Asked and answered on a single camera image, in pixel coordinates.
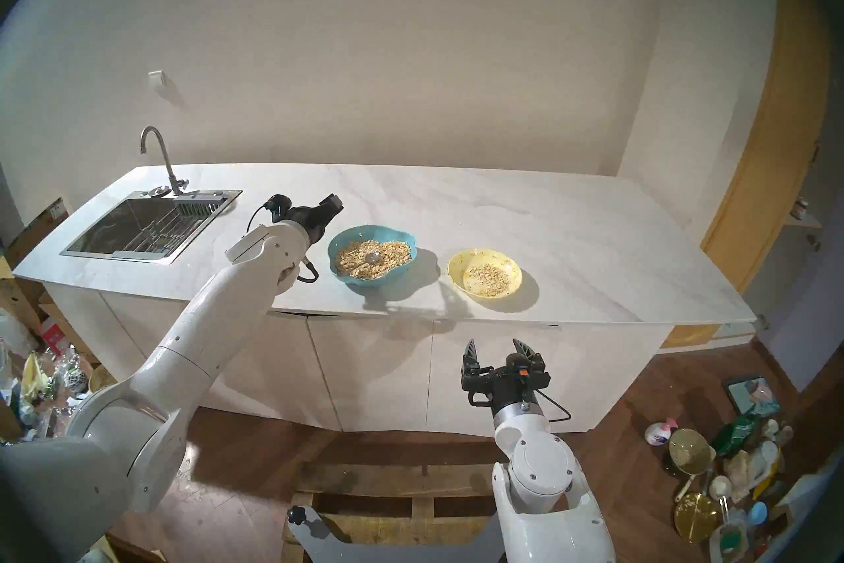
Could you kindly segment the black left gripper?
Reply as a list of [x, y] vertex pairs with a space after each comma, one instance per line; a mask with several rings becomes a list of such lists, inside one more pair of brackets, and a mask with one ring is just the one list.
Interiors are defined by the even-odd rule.
[[292, 207], [289, 222], [296, 223], [306, 232], [309, 245], [315, 245], [324, 236], [331, 219], [344, 210], [342, 200], [334, 193], [320, 201], [316, 207]]

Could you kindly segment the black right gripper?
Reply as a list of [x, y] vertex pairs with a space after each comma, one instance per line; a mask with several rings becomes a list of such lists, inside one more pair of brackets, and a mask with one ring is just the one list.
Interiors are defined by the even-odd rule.
[[[520, 339], [512, 340], [516, 352], [531, 366], [537, 353]], [[505, 367], [480, 368], [474, 339], [470, 339], [463, 353], [461, 387], [470, 405], [488, 408], [492, 414], [513, 404], [538, 403], [536, 392], [550, 385], [547, 371], [508, 370]]]

